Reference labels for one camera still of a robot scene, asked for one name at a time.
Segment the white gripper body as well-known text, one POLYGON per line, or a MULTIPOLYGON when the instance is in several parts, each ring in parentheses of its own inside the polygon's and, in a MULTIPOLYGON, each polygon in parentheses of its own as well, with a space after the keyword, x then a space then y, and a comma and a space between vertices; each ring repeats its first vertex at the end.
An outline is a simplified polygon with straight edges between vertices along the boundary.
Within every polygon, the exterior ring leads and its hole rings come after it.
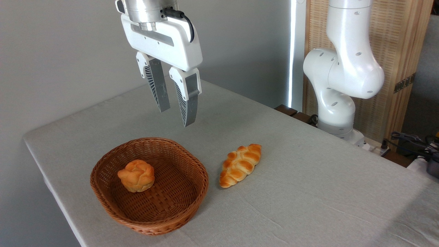
POLYGON ((171 66, 189 71, 202 61, 202 50, 197 31, 191 40, 190 27, 185 19, 168 18, 156 23, 156 30, 141 30, 138 23, 121 15, 122 26, 132 48, 159 59, 171 66))

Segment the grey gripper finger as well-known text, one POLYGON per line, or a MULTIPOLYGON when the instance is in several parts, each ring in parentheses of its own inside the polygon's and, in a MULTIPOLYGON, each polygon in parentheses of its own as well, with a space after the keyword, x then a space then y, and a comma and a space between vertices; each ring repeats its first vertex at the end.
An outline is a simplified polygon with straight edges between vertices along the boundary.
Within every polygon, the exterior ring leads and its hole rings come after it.
POLYGON ((175 83, 182 122, 185 127, 195 122, 198 109, 198 95, 202 93, 200 73, 197 68, 185 72, 171 67, 169 75, 175 83))
POLYGON ((163 67, 160 60, 138 51, 136 59, 141 77, 146 79, 160 112, 170 108, 163 67))

